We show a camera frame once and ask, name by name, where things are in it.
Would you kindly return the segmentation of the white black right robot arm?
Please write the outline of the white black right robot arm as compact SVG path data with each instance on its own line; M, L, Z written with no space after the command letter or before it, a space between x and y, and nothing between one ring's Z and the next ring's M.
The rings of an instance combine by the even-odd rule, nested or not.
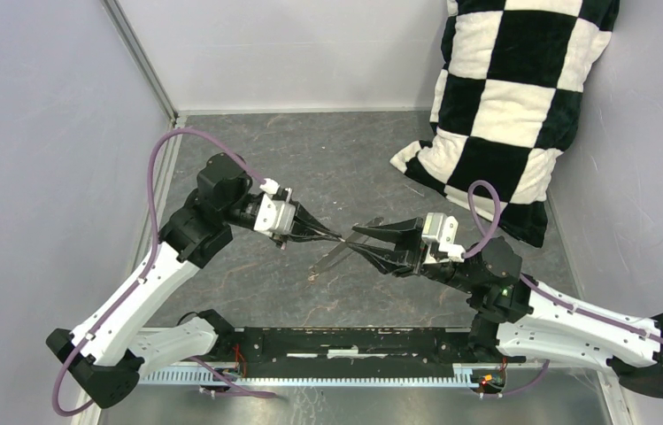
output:
M476 312L466 339L474 359L586 367L616 376L627 390L663 399L663 313L616 313L559 292L524 274L521 257L502 236L465 249L455 242L457 227L443 213L356 226L383 245L349 246L382 274L423 276L466 293Z

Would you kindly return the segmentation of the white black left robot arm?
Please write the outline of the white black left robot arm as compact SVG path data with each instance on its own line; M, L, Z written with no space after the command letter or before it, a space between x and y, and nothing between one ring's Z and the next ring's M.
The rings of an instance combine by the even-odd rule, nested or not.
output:
M139 332L232 241L233 227L267 236L278 247L341 240L293 199L290 188L266 180L253 194L255 181L241 157L211 157L183 206L155 228L147 259L83 323L50 333L47 346L94 404L115 406L141 378L175 362L205 354L219 361L232 353L233 336L203 317L152 336Z

